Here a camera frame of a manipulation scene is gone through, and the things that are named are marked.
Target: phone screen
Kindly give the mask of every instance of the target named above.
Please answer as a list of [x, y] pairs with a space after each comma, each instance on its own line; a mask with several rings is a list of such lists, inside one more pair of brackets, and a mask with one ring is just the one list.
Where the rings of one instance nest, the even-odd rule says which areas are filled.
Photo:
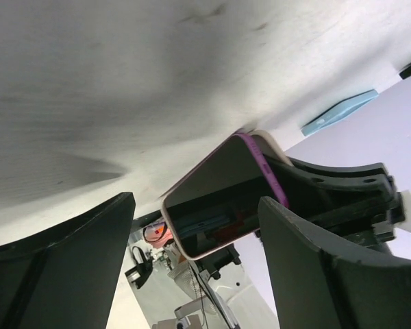
[[184, 178], [165, 199], [170, 226], [190, 257], [228, 244], [259, 228], [262, 196], [277, 199], [253, 155], [253, 145], [239, 135], [228, 138]]

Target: white wall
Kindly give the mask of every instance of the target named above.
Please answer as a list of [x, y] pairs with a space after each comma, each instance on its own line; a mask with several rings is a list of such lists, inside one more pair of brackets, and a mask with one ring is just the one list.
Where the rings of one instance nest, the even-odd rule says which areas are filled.
[[[295, 145], [287, 154], [333, 167], [383, 162], [394, 175], [398, 189], [411, 190], [411, 78], [388, 89], [344, 121]], [[391, 250], [397, 256], [411, 259], [411, 234], [399, 229], [396, 234], [397, 239], [389, 243]], [[239, 240], [236, 248], [256, 288], [275, 310], [260, 244], [249, 236]]]

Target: cable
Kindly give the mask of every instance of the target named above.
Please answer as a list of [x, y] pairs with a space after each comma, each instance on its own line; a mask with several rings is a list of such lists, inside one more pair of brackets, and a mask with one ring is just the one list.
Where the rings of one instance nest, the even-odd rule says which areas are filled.
[[[192, 267], [189, 265], [189, 272], [190, 272], [190, 279], [192, 280], [192, 285], [193, 285], [193, 291], [195, 292], [195, 299], [198, 298], [197, 295], [197, 286], [196, 284], [193, 282], [193, 273], [192, 273]], [[204, 315], [203, 312], [203, 321], [201, 322], [201, 327], [204, 327], [204, 323], [206, 322], [206, 317]]]
[[195, 271], [193, 270], [192, 265], [189, 264], [189, 268], [190, 268], [190, 275], [192, 275], [192, 274], [195, 275], [195, 278], [197, 279], [197, 282], [198, 282], [198, 285], [199, 285], [199, 298], [201, 298], [201, 311], [202, 311], [202, 313], [203, 313], [203, 323], [201, 324], [201, 327], [203, 327], [204, 324], [205, 324], [206, 328], [209, 329], [209, 328], [208, 328], [207, 317], [206, 317], [206, 314], [205, 314], [206, 311], [204, 310], [203, 289], [201, 288], [201, 283], [199, 283], [198, 276], [197, 276], [197, 274], [195, 273]]

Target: phone case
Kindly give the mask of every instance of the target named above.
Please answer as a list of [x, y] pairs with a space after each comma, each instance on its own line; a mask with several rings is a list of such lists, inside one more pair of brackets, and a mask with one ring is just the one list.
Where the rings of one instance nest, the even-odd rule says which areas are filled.
[[[237, 136], [241, 138], [244, 142], [245, 145], [248, 147], [248, 150], [250, 151], [251, 155], [253, 156], [254, 160], [257, 162], [263, 176], [265, 177], [266, 181], [269, 183], [274, 195], [276, 198], [279, 200], [281, 204], [284, 206], [288, 207], [288, 200], [286, 198], [285, 193], [283, 192], [281, 186], [279, 185], [279, 182], [277, 181], [277, 178], [273, 174], [268, 162], [265, 160], [263, 154], [267, 154], [269, 156], [273, 156], [274, 158], [280, 159], [281, 161], [284, 161], [285, 163], [289, 163], [289, 159], [284, 155], [284, 152], [279, 148], [277, 143], [274, 141], [273, 137], [269, 135], [265, 131], [257, 131], [257, 132], [252, 132], [253, 136], [251, 134], [243, 134], [243, 133], [235, 133], [232, 134], [229, 138], [233, 136]], [[207, 256], [216, 250], [222, 249], [231, 243], [233, 243], [237, 239], [230, 240], [222, 245], [219, 245], [217, 247], [212, 248], [211, 250], [208, 250], [207, 252], [204, 252], [198, 256], [190, 256], [185, 250], [184, 247], [181, 243], [181, 240], [178, 236], [178, 234], [174, 230], [173, 223], [171, 221], [171, 218], [169, 216], [168, 211], [166, 210], [166, 198], [178, 187], [182, 182], [187, 180], [202, 164], [204, 164], [207, 159], [210, 158], [212, 154], [214, 154], [224, 143], [227, 142], [226, 139], [224, 142], [222, 142], [212, 153], [210, 153], [207, 157], [205, 157], [197, 166], [195, 166], [192, 170], [188, 172], [187, 175], [185, 175], [179, 182], [177, 182], [172, 188], [170, 188], [164, 195], [163, 195], [163, 202], [162, 202], [162, 214], [163, 217], [165, 218], [168, 227], [170, 228], [171, 232], [173, 233], [173, 238], [175, 239], [175, 242], [178, 245], [178, 248], [180, 252], [183, 254], [184, 257], [186, 257], [188, 260], [197, 260], [200, 258], [203, 258], [204, 256]]]

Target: table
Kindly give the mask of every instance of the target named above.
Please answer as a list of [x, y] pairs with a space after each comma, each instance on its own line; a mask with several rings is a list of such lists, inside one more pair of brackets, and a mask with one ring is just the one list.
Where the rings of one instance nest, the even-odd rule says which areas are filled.
[[0, 245], [121, 191], [151, 212], [234, 130], [288, 149], [409, 62], [406, 0], [0, 0]]

